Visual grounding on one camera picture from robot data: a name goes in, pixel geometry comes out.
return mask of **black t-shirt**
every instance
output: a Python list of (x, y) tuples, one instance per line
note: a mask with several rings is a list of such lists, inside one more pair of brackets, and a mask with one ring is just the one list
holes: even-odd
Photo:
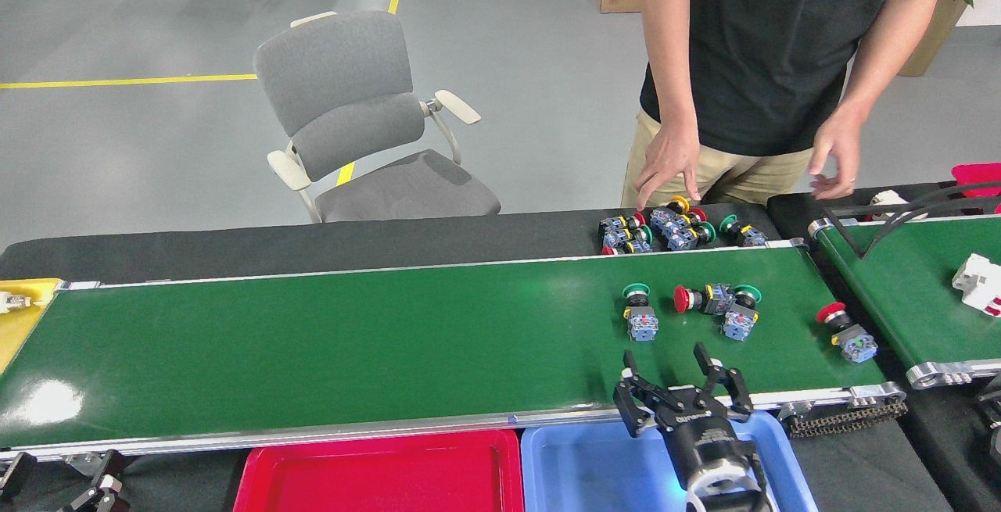
[[(883, 2), (692, 0), (692, 92), (702, 144), (751, 156), (812, 146)], [(660, 120), (649, 64), (640, 105)]]

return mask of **khaki pants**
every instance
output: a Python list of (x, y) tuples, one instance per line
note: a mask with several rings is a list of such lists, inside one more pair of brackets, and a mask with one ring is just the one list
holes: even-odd
[[(640, 110), (637, 115), (636, 138), (629, 154), (626, 181), (623, 183), (623, 208), (636, 208), (639, 193), (633, 182), (640, 176), (647, 162), (647, 146), (654, 141), (661, 123)], [(699, 193), (705, 203), (761, 203), (772, 195), (789, 193), (803, 176), (810, 164), (813, 149), (790, 152), (779, 156), (744, 156), (717, 151), (703, 146), (699, 152), (699, 169), (696, 173)], [(688, 197), (685, 179), (678, 174), (661, 185), (651, 195), (648, 205), (666, 204), (674, 195)]]

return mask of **hand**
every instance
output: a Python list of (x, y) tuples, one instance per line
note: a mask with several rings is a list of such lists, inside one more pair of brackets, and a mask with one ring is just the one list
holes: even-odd
[[(855, 177), (859, 173), (859, 141), (862, 138), (864, 119), (852, 112), (835, 110), (814, 137), (814, 153), (810, 159), (810, 173), (814, 180), (813, 196), (818, 199), (844, 197), (855, 190)], [(838, 171), (833, 177), (824, 176), (821, 170), (827, 156), (832, 155), (838, 162)]]
[(689, 196), (701, 200), (696, 171), (699, 167), (699, 128), (691, 122), (672, 122), (661, 125), (654, 140), (647, 146), (647, 162), (633, 187), (640, 192), (638, 208), (646, 208), (647, 201), (665, 181), (681, 173)]

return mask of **yellow tray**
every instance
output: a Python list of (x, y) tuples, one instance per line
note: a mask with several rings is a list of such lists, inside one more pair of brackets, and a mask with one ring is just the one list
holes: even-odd
[(28, 335), (35, 330), (35, 324), (42, 318), (49, 302), (55, 297), (56, 287), (62, 282), (54, 278), (42, 280), (0, 281), (0, 291), (14, 295), (26, 295), (33, 305), (28, 309), (0, 314), (0, 373), (14, 361), (21, 352), (21, 346)]

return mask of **chain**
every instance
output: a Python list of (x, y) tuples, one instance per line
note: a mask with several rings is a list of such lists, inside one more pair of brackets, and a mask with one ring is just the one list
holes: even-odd
[(826, 434), (844, 434), (845, 432), (862, 430), (886, 420), (893, 420), (904, 416), (906, 412), (907, 405), (901, 401), (814, 420), (805, 420), (794, 416), (789, 420), (789, 437), (810, 438)]

